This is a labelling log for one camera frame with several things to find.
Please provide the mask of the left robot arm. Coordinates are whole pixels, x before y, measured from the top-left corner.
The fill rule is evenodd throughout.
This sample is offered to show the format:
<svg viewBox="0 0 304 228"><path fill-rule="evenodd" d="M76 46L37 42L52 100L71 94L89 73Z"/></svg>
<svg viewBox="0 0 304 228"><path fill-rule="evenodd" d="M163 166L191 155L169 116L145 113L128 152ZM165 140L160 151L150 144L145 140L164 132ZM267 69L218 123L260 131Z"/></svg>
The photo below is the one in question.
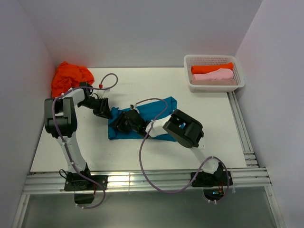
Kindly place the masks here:
<svg viewBox="0 0 304 228"><path fill-rule="evenodd" d="M70 88L60 96L44 101L45 129L59 143L68 164L66 184L82 190L92 185L101 185L93 180L79 149L76 139L78 122L75 107L84 106L91 109L94 115L105 119L113 117L108 98L91 96L93 90L88 83L81 82L79 87Z"/></svg>

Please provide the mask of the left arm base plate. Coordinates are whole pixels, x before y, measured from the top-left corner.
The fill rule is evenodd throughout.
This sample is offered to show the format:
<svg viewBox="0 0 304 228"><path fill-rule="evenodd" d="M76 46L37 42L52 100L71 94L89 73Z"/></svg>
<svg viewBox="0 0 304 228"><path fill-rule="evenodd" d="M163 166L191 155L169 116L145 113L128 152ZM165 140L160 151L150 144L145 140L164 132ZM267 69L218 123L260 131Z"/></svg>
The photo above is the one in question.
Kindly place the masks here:
<svg viewBox="0 0 304 228"><path fill-rule="evenodd" d="M107 175L93 175L90 177L93 181L99 185L92 183L89 180L81 177L75 177L74 179L67 180L64 186L64 191L93 191L93 190L106 190L108 184Z"/></svg>

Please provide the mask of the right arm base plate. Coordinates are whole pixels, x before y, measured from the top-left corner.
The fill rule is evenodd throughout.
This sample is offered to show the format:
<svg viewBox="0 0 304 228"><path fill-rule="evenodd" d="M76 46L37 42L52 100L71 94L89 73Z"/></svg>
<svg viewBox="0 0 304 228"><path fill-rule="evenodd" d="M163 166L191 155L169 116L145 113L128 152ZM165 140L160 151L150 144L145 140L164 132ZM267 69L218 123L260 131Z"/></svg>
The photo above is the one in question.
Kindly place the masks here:
<svg viewBox="0 0 304 228"><path fill-rule="evenodd" d="M216 186L227 186L228 183L229 186L233 185L233 180L230 172L228 172L228 177L225 172L222 172L218 177L209 173L199 172L194 181L192 182L191 186L211 188Z"/></svg>

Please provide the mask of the blue t shirt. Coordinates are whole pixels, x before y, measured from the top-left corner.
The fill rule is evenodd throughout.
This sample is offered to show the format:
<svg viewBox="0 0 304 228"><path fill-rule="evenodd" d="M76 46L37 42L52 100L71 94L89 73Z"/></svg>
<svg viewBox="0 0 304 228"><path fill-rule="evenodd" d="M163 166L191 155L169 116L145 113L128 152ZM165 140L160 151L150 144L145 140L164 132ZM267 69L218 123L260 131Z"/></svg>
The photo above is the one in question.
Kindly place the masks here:
<svg viewBox="0 0 304 228"><path fill-rule="evenodd" d="M168 108L166 111L158 117L158 119L164 118L170 114L173 113L175 109L177 109L177 101L172 97L167 97L164 99L164 101L168 104ZM137 109L140 112L140 116L145 121L152 120L156 115L158 115L163 109L165 108L165 103L162 101L155 101L150 102L144 105L140 105L137 107ZM130 108L126 109L120 109L119 107L113 107L111 109L111 114L113 116L113 119L108 121L108 124L112 123L123 111L129 111ZM128 134L121 133L114 128L108 126L108 139L109 140L118 140L118 139L142 139L143 137L140 136L136 132L129 132ZM163 141L171 141L175 142L176 140L170 136L168 133L159 135L155 137L156 140L163 140Z"/></svg>

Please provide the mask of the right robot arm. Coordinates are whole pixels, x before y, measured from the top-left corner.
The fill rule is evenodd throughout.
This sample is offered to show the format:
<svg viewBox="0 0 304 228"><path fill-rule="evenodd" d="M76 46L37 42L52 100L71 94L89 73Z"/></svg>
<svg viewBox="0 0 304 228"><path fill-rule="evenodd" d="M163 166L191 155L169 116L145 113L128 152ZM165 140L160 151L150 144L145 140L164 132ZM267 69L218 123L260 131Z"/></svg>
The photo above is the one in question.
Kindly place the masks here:
<svg viewBox="0 0 304 228"><path fill-rule="evenodd" d="M216 185L221 181L224 167L212 153L205 151L203 125L183 111L130 108L117 110L112 116L108 124L110 140L145 138L177 142L204 163L201 174L207 183Z"/></svg>

